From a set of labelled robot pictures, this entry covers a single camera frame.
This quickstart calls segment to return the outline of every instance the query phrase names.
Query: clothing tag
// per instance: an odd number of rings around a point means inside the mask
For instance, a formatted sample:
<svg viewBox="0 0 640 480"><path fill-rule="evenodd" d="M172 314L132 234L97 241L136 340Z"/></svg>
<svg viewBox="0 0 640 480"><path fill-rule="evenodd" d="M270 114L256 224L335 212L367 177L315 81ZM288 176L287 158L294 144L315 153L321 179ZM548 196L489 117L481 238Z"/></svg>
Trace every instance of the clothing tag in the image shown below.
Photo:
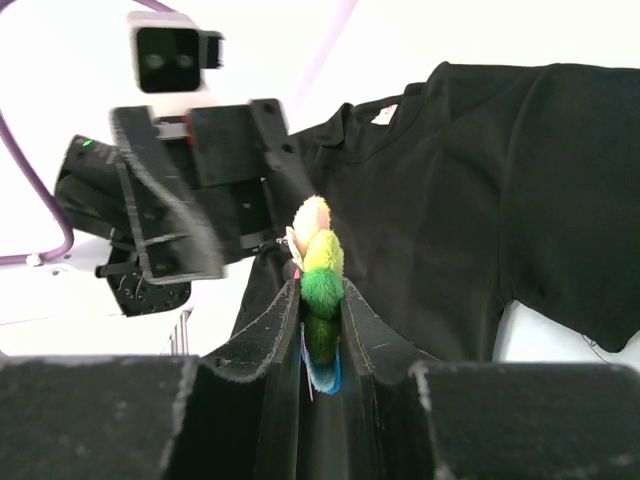
<svg viewBox="0 0 640 480"><path fill-rule="evenodd" d="M375 123L376 125L389 125L397 108L398 105L389 105L388 107L383 108L380 110L378 116L371 120L371 123Z"/></svg>

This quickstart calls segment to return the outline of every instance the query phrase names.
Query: black shirt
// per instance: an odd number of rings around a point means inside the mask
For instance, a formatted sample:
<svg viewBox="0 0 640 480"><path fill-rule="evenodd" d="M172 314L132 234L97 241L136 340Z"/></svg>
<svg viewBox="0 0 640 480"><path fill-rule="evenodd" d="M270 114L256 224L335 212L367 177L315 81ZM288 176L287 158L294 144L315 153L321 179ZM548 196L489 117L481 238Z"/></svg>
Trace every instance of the black shirt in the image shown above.
<svg viewBox="0 0 640 480"><path fill-rule="evenodd" d="M640 329L639 71L443 63L294 137L345 275L435 357L491 360L514 299L611 351ZM256 259L236 331L281 256Z"/></svg>

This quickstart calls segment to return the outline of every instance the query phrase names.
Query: dark green pom-pom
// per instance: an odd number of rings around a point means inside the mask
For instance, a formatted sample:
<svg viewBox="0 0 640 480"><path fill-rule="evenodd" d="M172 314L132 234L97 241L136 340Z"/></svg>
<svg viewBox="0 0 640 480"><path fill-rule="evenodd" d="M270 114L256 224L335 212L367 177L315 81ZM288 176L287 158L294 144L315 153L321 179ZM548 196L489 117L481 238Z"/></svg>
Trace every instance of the dark green pom-pom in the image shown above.
<svg viewBox="0 0 640 480"><path fill-rule="evenodd" d="M333 318L344 297L342 278L328 268L304 272L300 279L300 296L317 316Z"/></svg>
<svg viewBox="0 0 640 480"><path fill-rule="evenodd" d="M318 365L327 365L336 358L340 322L325 320L313 313L305 319L304 337L309 355Z"/></svg>

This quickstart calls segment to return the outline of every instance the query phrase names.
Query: white background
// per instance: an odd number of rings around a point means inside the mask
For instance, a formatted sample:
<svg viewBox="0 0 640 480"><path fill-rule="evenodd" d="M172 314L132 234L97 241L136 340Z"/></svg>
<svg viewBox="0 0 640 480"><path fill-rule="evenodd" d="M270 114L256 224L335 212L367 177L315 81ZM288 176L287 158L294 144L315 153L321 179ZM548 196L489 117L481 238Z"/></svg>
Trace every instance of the white background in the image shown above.
<svg viewBox="0 0 640 480"><path fill-rule="evenodd" d="M444 60L640 67L636 7L623 0L360 0L322 64L350 3L173 0L170 6L225 35L225 67L207 77L218 102L277 97L292 131L325 121L342 102L401 93ZM0 16L0 109L50 189L74 134L110 141L107 112L123 104L133 82L122 54L129 48L124 17L139 9L125 0L18 0ZM60 244L50 215L1 146L0 205L0 254ZM39 269L0 268L0 350L160 353L180 311L121 318L106 284L90 273L107 253L104 242L79 235L70 259ZM249 263L231 266L226 280L194 286L191 352L206 354L228 339ZM602 361L580 335L535 312L516 305L507 317L500 359ZM635 342L618 356L594 349L607 361L640 363Z"/></svg>

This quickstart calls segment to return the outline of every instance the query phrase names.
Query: fuzzy caterpillar toy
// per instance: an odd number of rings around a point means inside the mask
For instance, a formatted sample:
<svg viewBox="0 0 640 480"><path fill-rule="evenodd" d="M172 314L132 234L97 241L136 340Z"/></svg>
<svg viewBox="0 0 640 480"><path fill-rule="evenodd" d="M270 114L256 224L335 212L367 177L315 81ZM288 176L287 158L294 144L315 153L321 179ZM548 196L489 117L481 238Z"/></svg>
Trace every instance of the fuzzy caterpillar toy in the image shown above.
<svg viewBox="0 0 640 480"><path fill-rule="evenodd" d="M300 296L308 307L302 323L303 357L316 390L339 388L340 301L344 297L344 251L331 230L329 207L310 197L287 228L287 243L300 271Z"/></svg>

